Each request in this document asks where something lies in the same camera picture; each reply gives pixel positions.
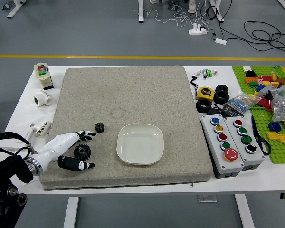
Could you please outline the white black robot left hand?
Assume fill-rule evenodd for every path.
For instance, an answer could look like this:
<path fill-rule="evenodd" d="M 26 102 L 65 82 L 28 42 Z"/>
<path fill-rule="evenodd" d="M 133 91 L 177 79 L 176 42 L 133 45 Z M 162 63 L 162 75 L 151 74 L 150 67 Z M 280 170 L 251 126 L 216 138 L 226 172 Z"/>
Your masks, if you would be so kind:
<path fill-rule="evenodd" d="M 60 156 L 63 155 L 73 145 L 75 145 L 77 141 L 91 140 L 95 135 L 96 133 L 94 132 L 82 130 L 79 132 L 65 133 L 56 136 L 54 139 L 48 142 L 37 154 L 31 156 L 38 162 L 37 175 L 39 176 L 43 174 L 47 170 L 48 165 L 54 161 L 59 161 L 60 164 L 62 164 L 62 168 L 72 171 L 82 171 L 94 167 L 95 165 L 92 163 L 79 161 L 75 158 L 69 157 L 61 158 Z"/>

